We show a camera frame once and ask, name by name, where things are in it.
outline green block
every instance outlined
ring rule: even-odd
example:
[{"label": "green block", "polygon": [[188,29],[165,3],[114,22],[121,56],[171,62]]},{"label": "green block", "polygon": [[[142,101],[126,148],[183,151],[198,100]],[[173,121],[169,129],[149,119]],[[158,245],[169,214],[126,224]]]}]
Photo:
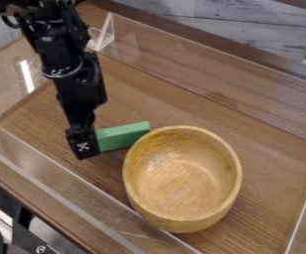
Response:
[{"label": "green block", "polygon": [[150,125],[147,121],[96,130],[99,152],[131,147],[149,131]]}]

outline bowl rim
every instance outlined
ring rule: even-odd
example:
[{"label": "bowl rim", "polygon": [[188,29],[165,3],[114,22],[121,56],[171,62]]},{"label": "bowl rim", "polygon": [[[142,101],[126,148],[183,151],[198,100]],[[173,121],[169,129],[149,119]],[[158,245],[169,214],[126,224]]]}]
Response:
[{"label": "bowl rim", "polygon": [[[159,214],[155,210],[151,210],[150,207],[147,207],[146,203],[141,201],[142,198],[138,198],[138,195],[135,193],[135,191],[133,190],[131,184],[130,184],[130,180],[129,180],[129,163],[130,163],[130,159],[134,153],[134,150],[137,149],[137,147],[139,146],[139,144],[149,139],[151,136],[154,136],[155,134],[169,131],[169,130],[193,130],[193,131],[198,131],[202,132],[204,134],[206,134],[208,136],[210,136],[212,138],[214,138],[226,148],[226,150],[229,151],[230,157],[233,159],[233,164],[234,164],[234,171],[236,171],[236,178],[234,178],[234,182],[233,182],[233,188],[232,191],[229,193],[228,198],[225,199],[225,201],[221,203],[221,205],[218,206],[217,209],[212,209],[208,213],[205,213],[201,217],[197,217],[194,219],[177,219],[173,218],[171,216],[166,216],[163,214]],[[212,216],[214,216],[216,214],[221,213],[233,203],[237,194],[238,194],[238,190],[241,187],[241,164],[240,164],[240,160],[237,157],[237,154],[234,152],[234,150],[232,149],[230,145],[228,144],[228,142],[213,132],[208,131],[204,128],[200,127],[194,127],[194,126],[188,126],[188,125],[174,125],[174,126],[167,126],[167,127],[162,127],[158,128],[153,131],[150,131],[146,135],[143,135],[138,141],[135,142],[135,144],[131,146],[131,148],[129,149],[129,152],[125,156],[125,161],[123,161],[123,166],[122,166],[122,178],[123,178],[123,184],[125,184],[125,189],[126,189],[126,193],[129,195],[129,199],[133,199],[133,201],[135,202],[135,204],[150,214],[153,214],[154,216],[167,219],[167,220],[173,220],[173,221],[198,221],[202,219],[206,219]]]}]

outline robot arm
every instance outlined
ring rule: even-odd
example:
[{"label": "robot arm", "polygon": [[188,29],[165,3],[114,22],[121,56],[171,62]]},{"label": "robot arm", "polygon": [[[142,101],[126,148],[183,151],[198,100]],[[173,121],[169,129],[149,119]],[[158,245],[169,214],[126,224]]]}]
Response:
[{"label": "robot arm", "polygon": [[[92,128],[94,109],[106,102],[96,55],[84,51],[87,26],[72,0],[0,0],[0,16],[12,28],[20,28],[51,79],[70,128],[66,136],[78,159],[99,154]],[[16,18],[12,24],[8,16]]]}]

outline wooden bowl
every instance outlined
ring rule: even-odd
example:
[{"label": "wooden bowl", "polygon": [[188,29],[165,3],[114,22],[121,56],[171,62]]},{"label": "wooden bowl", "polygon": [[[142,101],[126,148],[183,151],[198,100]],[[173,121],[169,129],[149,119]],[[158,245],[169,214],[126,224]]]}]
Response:
[{"label": "wooden bowl", "polygon": [[229,212],[241,185],[241,166],[228,143],[189,126],[161,128],[134,144],[123,163],[131,205],[155,226],[200,231]]}]

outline floor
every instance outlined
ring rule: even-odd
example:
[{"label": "floor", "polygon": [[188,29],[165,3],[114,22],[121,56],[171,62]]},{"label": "floor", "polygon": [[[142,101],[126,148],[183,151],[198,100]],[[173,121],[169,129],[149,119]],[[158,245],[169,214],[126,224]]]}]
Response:
[{"label": "floor", "polygon": [[[303,62],[306,10],[272,0],[115,0],[192,27]],[[0,21],[0,48],[20,37]],[[0,191],[0,208],[15,214],[17,205]],[[82,253],[43,221],[31,230],[60,253]]]}]

